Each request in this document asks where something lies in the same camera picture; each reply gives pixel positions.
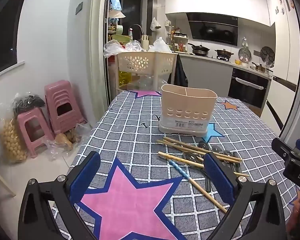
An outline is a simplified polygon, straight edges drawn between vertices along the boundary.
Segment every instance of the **pink stool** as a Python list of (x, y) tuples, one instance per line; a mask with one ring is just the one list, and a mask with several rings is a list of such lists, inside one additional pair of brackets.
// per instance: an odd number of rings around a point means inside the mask
[[(41, 138), (35, 140), (35, 141), (31, 141), (29, 134), (26, 130), (26, 122), (32, 120), (36, 118), (41, 126), (41, 129), (44, 132), (44, 136), (42, 136)], [(19, 123), (19, 127), (20, 130), (22, 132), (23, 138), (26, 142), (27, 148), (30, 151), (30, 157), (31, 158), (35, 158), (37, 157), (37, 153), (35, 152), (35, 148), (37, 148), (38, 146), (42, 145), (42, 138), (46, 137), (47, 139), (53, 141), (54, 140), (54, 136), (47, 124), (46, 119), (43, 116), (43, 113), (41, 111), (40, 108), (36, 107), (28, 112), (19, 114), (17, 117), (18, 123)]]
[(50, 122), (55, 134), (66, 132), (83, 122), (69, 81), (60, 80), (44, 87)]

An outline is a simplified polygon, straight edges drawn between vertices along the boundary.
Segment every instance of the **storage basket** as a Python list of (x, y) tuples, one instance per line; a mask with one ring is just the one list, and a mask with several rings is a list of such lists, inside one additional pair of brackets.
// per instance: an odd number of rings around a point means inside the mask
[(159, 130), (203, 137), (207, 133), (217, 94), (209, 89), (162, 86)]
[(177, 62), (177, 54), (175, 53), (148, 51), (122, 52), (115, 56), (115, 60), (120, 71), (153, 76), (153, 91), (157, 90), (159, 76), (172, 73), (171, 82), (174, 81)]

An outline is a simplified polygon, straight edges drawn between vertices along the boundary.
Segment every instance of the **blue package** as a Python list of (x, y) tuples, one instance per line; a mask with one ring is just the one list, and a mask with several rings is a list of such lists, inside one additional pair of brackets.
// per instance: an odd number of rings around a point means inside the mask
[(121, 4), (119, 0), (111, 0), (111, 4), (112, 4), (112, 9), (113, 10), (117, 10), (117, 11), (121, 11)]

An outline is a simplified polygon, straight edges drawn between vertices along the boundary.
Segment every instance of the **black range hood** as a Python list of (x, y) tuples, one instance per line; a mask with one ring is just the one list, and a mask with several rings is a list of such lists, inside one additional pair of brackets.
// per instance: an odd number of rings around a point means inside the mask
[(187, 13), (192, 38), (238, 45), (238, 18), (214, 13)]

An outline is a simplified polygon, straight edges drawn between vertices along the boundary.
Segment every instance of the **oven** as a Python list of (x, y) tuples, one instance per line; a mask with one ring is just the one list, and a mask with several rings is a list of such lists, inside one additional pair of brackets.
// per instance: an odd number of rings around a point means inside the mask
[(266, 78), (234, 68), (228, 96), (261, 108), (267, 86), (268, 80)]

